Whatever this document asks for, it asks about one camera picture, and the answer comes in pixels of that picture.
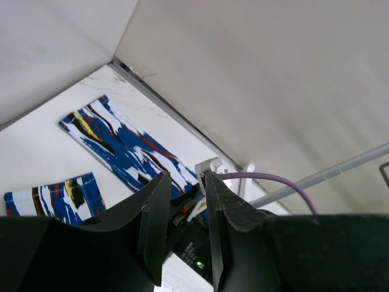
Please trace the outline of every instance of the table surface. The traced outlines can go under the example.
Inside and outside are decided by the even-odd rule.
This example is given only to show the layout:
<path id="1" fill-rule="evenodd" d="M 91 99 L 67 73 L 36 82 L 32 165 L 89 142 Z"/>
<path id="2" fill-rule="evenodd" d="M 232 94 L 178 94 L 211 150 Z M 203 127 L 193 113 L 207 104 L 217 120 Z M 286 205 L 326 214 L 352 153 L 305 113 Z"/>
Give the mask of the table surface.
<path id="1" fill-rule="evenodd" d="M 130 196 L 133 192 L 124 183 L 58 126 L 64 116 L 103 94 L 192 170 L 195 164 L 217 156 L 123 77 L 104 66 L 0 132 L 0 192 L 93 172 L 107 207 Z M 230 172 L 235 171 L 231 165 L 226 166 Z M 232 190 L 237 192 L 238 187 L 238 180 L 234 180 Z M 252 198 L 263 195 L 253 185 Z M 264 209 L 287 214 L 277 203 Z M 4 203 L 0 203 L 0 215 L 5 215 Z M 163 287 L 156 291 L 212 291 L 177 257 L 171 257 L 165 266 Z"/>

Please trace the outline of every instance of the purple cable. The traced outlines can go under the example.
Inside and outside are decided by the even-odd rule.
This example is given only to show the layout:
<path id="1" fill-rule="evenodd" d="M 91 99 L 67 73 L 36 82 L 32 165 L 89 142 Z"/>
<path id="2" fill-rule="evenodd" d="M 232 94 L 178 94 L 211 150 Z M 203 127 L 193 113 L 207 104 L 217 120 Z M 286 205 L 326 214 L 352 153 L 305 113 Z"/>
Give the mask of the purple cable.
<path id="1" fill-rule="evenodd" d="M 283 178 L 278 175 L 271 175 L 269 173 L 260 173 L 260 172 L 232 172 L 232 173 L 224 173 L 220 175 L 221 179 L 234 179 L 234 178 L 254 178 L 254 179 L 265 179 L 267 181 L 276 181 L 278 183 L 282 183 L 294 189 L 305 201 L 308 205 L 309 210 L 311 210 L 312 214 L 317 214 L 316 208 L 312 201 L 308 198 L 307 194 L 304 190 L 296 185 L 294 182 L 288 180 L 287 178 Z"/>

